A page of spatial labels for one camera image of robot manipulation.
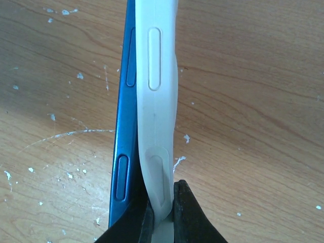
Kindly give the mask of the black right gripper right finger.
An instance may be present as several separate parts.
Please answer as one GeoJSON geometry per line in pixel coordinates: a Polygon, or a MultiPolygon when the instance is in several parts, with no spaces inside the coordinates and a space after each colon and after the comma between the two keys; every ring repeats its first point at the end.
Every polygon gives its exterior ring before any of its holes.
{"type": "Polygon", "coordinates": [[[174,242],[227,242],[204,214],[188,183],[174,183],[174,242]]]}

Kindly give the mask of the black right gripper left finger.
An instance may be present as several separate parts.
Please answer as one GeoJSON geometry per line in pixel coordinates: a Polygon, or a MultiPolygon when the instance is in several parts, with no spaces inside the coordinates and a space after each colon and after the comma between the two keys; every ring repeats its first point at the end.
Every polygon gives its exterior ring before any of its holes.
{"type": "Polygon", "coordinates": [[[142,175],[136,177],[136,191],[123,215],[106,230],[96,243],[149,243],[152,240],[154,212],[142,175]]]}

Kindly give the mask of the black phone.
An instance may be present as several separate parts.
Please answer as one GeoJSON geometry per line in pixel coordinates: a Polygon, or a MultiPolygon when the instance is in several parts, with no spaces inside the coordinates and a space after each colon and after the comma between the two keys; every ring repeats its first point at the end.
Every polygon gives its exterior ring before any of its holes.
{"type": "Polygon", "coordinates": [[[143,180],[138,155],[135,1],[127,2],[112,162],[108,225],[124,214],[143,180]]]}

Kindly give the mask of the white silicone phone case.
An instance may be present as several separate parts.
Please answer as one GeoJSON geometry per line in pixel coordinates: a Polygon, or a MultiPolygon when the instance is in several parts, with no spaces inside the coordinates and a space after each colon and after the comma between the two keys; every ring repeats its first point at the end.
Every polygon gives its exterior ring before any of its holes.
{"type": "Polygon", "coordinates": [[[178,102],[177,1],[136,1],[138,148],[154,213],[153,242],[173,242],[174,130],[178,102]]]}

